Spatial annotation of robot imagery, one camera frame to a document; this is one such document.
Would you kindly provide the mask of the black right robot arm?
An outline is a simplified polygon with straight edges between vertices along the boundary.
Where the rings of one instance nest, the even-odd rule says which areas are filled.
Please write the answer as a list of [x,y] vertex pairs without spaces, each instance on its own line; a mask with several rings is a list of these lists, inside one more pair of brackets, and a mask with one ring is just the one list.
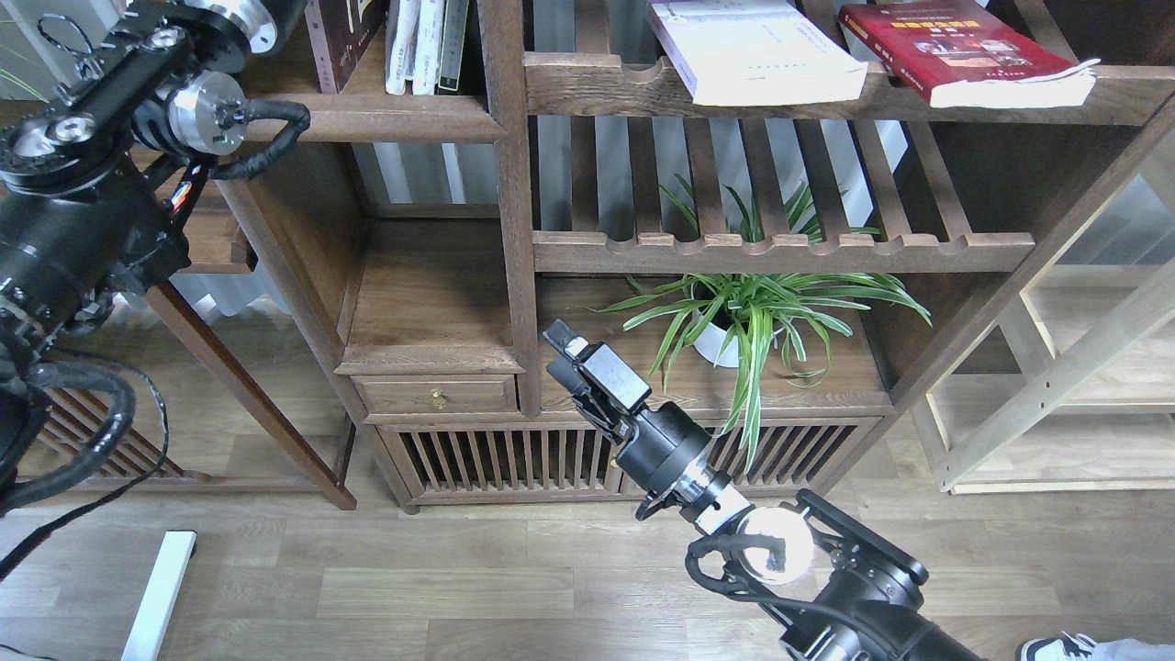
[[920,615],[922,562],[811,490],[757,507],[709,464],[709,432],[676,403],[647,406],[651,389],[612,348],[565,322],[544,331],[548,373],[612,444],[645,498],[637,519],[678,508],[699,532],[684,564],[701,588],[756,603],[780,623],[794,660],[973,660]]

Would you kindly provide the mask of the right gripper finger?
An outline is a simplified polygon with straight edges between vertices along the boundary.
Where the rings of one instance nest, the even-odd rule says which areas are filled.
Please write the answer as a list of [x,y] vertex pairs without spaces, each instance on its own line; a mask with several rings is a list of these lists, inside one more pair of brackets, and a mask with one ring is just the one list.
[[568,363],[583,363],[583,360],[588,360],[588,357],[593,353],[592,344],[588,342],[588,339],[584,339],[579,333],[576,333],[576,331],[562,319],[553,319],[553,322],[551,322],[550,325],[542,331],[542,336],[543,339],[545,339],[550,346],[563,357],[564,360],[568,360]]

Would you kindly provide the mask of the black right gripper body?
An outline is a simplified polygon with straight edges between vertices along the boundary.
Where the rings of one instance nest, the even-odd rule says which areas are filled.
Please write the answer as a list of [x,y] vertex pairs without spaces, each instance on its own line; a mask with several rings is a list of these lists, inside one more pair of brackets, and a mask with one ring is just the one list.
[[617,465],[646,492],[643,510],[689,510],[709,490],[709,431],[673,402],[650,409],[651,387],[607,344],[560,343],[560,385],[618,448]]

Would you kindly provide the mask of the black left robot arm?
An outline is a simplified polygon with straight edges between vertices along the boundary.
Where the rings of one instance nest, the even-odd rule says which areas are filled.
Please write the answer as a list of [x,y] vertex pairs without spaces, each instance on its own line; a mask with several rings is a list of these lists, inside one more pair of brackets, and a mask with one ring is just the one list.
[[[236,80],[303,14],[303,1],[133,1],[75,54],[75,85],[4,129],[5,513],[89,478],[130,430],[136,394],[120,375],[45,355],[59,333],[101,326],[114,294],[189,267],[184,223],[206,183],[266,171],[309,129],[306,106],[248,99]],[[20,481],[53,387],[105,392],[109,413],[70,463]]]

